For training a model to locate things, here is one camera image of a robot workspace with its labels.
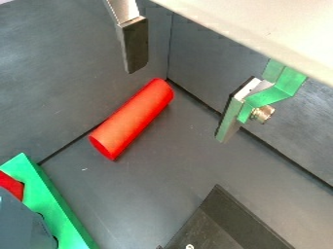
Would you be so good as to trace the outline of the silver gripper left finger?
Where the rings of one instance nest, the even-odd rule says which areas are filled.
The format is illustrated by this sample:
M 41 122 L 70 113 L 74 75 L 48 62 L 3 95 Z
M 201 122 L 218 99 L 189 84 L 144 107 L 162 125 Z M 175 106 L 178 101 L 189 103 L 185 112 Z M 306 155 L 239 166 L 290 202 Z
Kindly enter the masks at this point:
M 115 22 L 124 70 L 132 74 L 148 62 L 148 20 L 140 15 L 135 0 L 103 0 Z

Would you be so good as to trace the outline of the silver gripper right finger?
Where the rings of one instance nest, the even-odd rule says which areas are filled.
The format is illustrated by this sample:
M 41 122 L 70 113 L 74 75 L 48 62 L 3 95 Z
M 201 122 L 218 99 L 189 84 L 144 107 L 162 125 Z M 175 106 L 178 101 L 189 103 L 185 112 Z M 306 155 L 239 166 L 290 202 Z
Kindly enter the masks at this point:
M 249 120 L 263 125 L 274 114 L 272 104 L 293 97 L 306 79 L 305 74 L 270 59 L 262 76 L 251 77 L 230 93 L 214 138 L 225 143 Z

